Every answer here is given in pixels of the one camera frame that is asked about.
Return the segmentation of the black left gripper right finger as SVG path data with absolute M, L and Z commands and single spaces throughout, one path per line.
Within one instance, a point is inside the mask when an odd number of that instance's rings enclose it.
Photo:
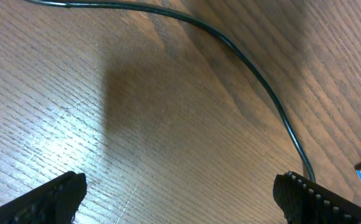
M 278 174 L 273 197 L 288 223 L 361 223 L 361 207 L 295 173 Z

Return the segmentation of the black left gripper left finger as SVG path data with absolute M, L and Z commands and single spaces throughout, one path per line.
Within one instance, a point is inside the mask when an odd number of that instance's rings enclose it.
M 85 174 L 66 172 L 0 206 L 0 224 L 73 223 L 86 194 Z

